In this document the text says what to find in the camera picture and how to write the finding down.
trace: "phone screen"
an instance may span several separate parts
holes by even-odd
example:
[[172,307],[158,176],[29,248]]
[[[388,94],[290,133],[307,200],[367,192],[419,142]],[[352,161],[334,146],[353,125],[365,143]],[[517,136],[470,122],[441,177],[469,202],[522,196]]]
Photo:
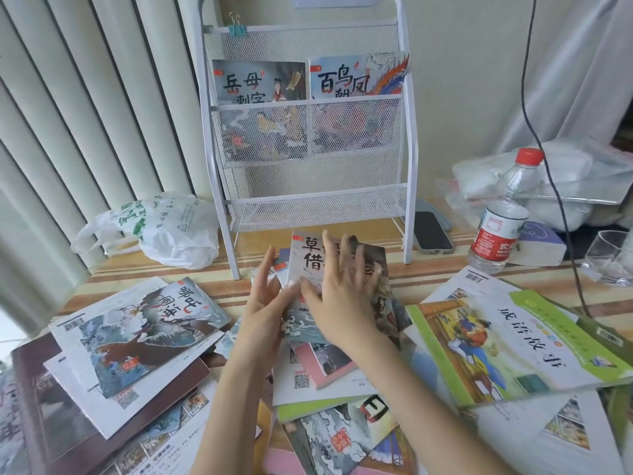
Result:
[[413,234],[423,250],[452,250],[453,243],[448,238],[436,216],[430,211],[416,211]]

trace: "hand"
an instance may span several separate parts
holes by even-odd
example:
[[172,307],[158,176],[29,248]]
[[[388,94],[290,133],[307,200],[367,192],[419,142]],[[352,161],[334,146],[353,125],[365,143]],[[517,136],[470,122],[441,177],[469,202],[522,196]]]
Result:
[[353,346],[359,336],[378,330],[370,301],[382,267],[376,266],[371,279],[365,280],[364,245],[359,245],[356,249],[355,260],[351,255],[347,235],[341,240],[339,258],[327,231],[323,231],[323,245],[323,299],[319,298],[314,286],[306,279],[301,279],[301,294],[321,333],[331,343],[347,352],[346,347]]
[[263,364],[266,370],[272,367],[279,350],[282,313],[299,295],[298,285],[280,291],[279,279],[275,277],[268,283],[274,259],[275,248],[271,246],[259,264],[230,356],[230,360],[235,357],[247,364]]

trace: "smartphone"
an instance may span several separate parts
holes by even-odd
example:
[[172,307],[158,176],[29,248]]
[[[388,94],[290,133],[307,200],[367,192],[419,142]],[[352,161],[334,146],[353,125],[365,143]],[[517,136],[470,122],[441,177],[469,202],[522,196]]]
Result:
[[434,213],[416,211],[413,221],[413,234],[418,242],[418,249],[428,255],[452,253],[453,242],[448,237]]

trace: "power cord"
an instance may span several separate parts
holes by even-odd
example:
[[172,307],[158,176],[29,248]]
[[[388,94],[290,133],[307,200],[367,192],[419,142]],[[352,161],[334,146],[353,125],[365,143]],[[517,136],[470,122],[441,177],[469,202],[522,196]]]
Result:
[[532,14],[530,15],[530,27],[527,30],[527,44],[526,44],[526,57],[523,61],[523,72],[521,73],[521,110],[523,111],[523,118],[526,119],[527,128],[530,130],[530,133],[536,140],[536,144],[539,146],[539,149],[543,152],[543,162],[545,163],[545,172],[548,175],[548,180],[550,181],[550,185],[552,190],[554,191],[554,195],[556,196],[556,200],[558,202],[558,207],[560,208],[560,214],[563,218],[563,226],[565,227],[565,240],[567,245],[567,250],[569,251],[569,258],[572,262],[572,270],[574,271],[574,279],[576,281],[576,290],[578,290],[578,296],[581,299],[582,310],[585,315],[591,317],[589,313],[589,308],[587,307],[587,303],[585,302],[585,297],[582,293],[582,285],[581,278],[578,276],[578,267],[576,266],[576,261],[574,259],[574,248],[572,247],[572,237],[569,233],[569,226],[567,225],[567,217],[565,216],[565,208],[563,208],[563,201],[560,198],[560,194],[558,193],[558,189],[554,184],[554,180],[552,179],[552,175],[550,172],[550,164],[548,163],[548,157],[545,155],[545,151],[543,150],[543,145],[541,144],[541,140],[539,140],[538,135],[534,131],[532,124],[530,123],[530,119],[527,118],[526,111],[526,69],[527,69],[527,59],[530,54],[530,41],[532,40],[532,27],[534,26],[534,14],[536,13],[536,0],[532,2]]

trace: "white magazine rack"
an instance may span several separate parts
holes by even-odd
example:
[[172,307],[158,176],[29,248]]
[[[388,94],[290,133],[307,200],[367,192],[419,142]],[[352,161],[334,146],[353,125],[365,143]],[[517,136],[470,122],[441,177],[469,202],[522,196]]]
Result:
[[[247,26],[241,37],[233,37],[227,27],[204,25],[203,2],[198,0],[193,18],[204,148],[233,278],[239,279],[239,271],[232,232],[237,237],[239,232],[375,218],[406,216],[404,261],[411,263],[418,172],[411,70],[401,95],[310,99],[306,80],[306,100],[229,106],[218,105],[211,72],[213,59],[304,61],[307,72],[310,57],[408,52],[402,0],[394,0],[396,19]],[[280,155],[274,144],[268,148],[270,138],[261,130],[249,134],[249,145],[262,150],[256,156],[253,151],[242,154],[235,148],[233,128],[243,129],[241,121],[250,116],[279,118],[280,110],[292,110],[292,127],[286,126],[304,133],[305,142],[300,148]],[[348,123],[337,127],[340,136],[317,139],[315,125],[327,110],[379,113],[376,136],[370,143],[354,145],[350,140],[359,123],[350,117]],[[405,157],[407,178],[403,182]]]

